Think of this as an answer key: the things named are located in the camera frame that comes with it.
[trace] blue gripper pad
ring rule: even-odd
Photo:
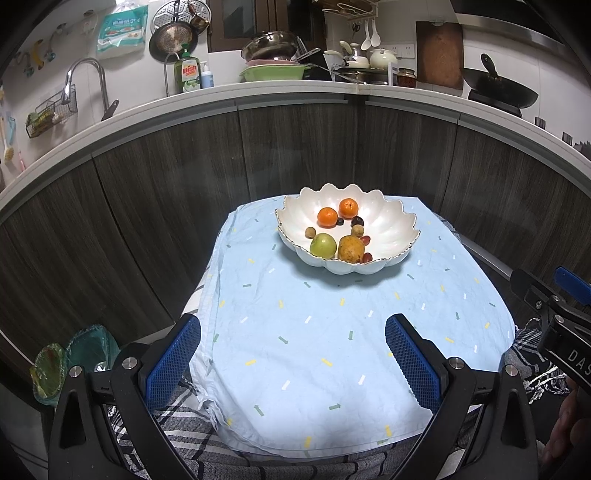
[[[591,305],[591,285],[564,267],[554,272],[556,284],[582,305]]]
[[[441,363],[444,361],[443,355],[431,342],[424,341],[401,313],[392,315],[386,321],[385,334],[386,343],[418,404],[435,413],[441,406],[442,395],[447,388],[447,372],[441,370],[444,369]],[[436,352],[426,348],[427,343]]]
[[[198,318],[195,315],[185,314],[179,320],[179,322],[181,321],[186,323],[179,326],[180,331],[176,333],[174,339],[169,339],[169,336],[175,334],[175,328],[161,340],[168,344],[168,348],[146,377],[143,393],[149,412],[162,410],[166,407],[201,341],[201,325]]]

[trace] white countertop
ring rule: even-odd
[[[389,87],[377,85],[357,85],[340,82],[318,82],[310,80],[283,80],[273,82],[235,83],[212,87],[195,92],[174,95],[121,112],[112,118],[93,125],[60,144],[22,172],[5,190],[0,192],[2,210],[19,192],[35,179],[42,176],[70,155],[88,147],[109,135],[140,122],[192,106],[232,100],[259,95],[279,93],[339,93],[368,95],[399,100],[407,100],[426,105],[434,105],[448,110],[488,121],[501,128],[534,141],[555,153],[585,177],[591,179],[591,161],[573,147],[564,143],[541,128],[514,115],[488,105],[473,102],[461,97],[430,90]]]

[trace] orange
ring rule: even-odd
[[[323,226],[324,228],[334,227],[338,217],[335,209],[324,207],[318,212],[318,225]]]
[[[351,220],[359,213],[359,205],[353,199],[345,199],[339,203],[339,213],[341,217]]]

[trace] green apple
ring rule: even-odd
[[[319,233],[312,239],[310,253],[315,257],[328,260],[333,258],[336,252],[336,242],[328,233]]]

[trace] gas stove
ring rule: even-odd
[[[504,112],[510,113],[511,115],[523,118],[523,116],[521,115],[521,110],[518,109],[516,106],[509,105],[508,103],[504,103],[499,100],[495,100],[494,98],[487,97],[474,89],[470,90],[470,93],[468,94],[468,99],[474,100],[475,102],[484,103],[485,105],[498,108],[499,110],[503,110]]]

